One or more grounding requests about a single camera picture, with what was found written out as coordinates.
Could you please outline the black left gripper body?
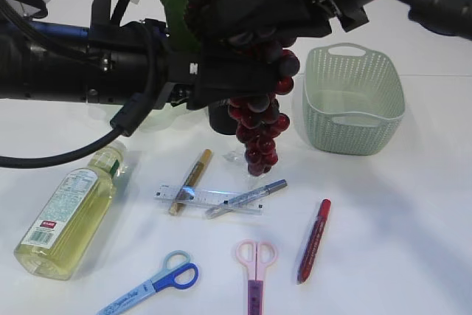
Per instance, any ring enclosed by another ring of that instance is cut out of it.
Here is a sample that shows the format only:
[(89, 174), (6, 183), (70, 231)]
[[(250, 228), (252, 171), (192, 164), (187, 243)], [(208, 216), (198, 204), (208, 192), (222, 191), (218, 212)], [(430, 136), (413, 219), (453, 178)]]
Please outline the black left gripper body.
[(202, 53), (172, 52), (162, 82), (162, 105), (185, 104), (191, 111), (233, 97), (269, 93), (280, 78), (278, 65), (231, 50), (206, 48)]

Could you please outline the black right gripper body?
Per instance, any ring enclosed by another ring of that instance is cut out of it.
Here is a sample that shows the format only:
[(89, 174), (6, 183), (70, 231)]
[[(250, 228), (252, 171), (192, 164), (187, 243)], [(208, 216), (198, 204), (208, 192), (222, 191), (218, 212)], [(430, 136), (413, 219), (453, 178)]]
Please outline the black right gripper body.
[(223, 40), (251, 33), (255, 42), (275, 38), (323, 38), (330, 20), (346, 31), (368, 22), (368, 0), (209, 0), (190, 18), (190, 26), (205, 40)]

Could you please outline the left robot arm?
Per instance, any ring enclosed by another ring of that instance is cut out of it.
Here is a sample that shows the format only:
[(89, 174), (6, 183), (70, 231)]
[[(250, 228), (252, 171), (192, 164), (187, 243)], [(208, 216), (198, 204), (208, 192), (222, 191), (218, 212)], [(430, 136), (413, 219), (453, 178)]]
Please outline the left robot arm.
[(146, 19), (74, 27), (44, 22), (42, 0), (1, 0), (4, 99), (123, 105), (148, 80), (154, 109), (198, 110), (220, 100), (275, 90), (278, 67), (219, 44), (172, 49), (164, 22)]

